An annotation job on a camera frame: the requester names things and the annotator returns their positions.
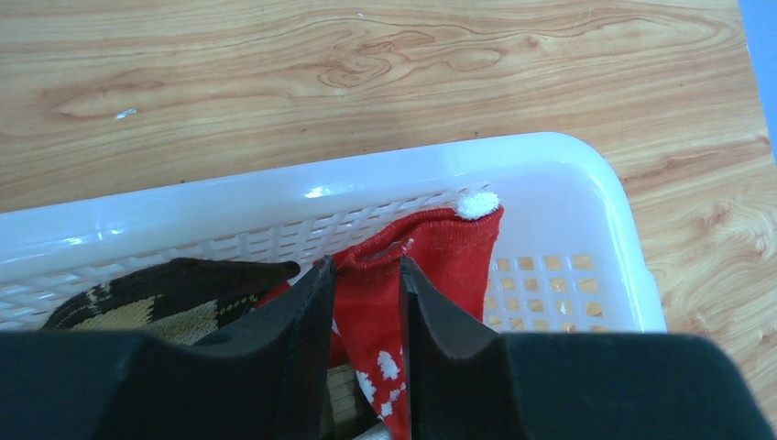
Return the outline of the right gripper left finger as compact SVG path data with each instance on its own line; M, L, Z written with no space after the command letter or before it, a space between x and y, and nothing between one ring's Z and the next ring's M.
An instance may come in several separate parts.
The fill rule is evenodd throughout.
M4 439L316 439L335 267L176 258L1 334Z

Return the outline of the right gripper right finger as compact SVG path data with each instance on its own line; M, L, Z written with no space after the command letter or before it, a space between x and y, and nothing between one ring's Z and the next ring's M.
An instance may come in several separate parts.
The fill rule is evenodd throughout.
M499 333L400 263L414 439L772 439L730 358L663 333Z

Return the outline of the red christmas sock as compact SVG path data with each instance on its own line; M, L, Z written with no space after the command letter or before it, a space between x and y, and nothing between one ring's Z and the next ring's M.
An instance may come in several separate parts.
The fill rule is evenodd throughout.
M452 208L405 216L335 254L329 371L354 385L385 425L384 437L410 436L400 330L401 259L413 259L440 293L480 320L503 214L495 193L467 192Z

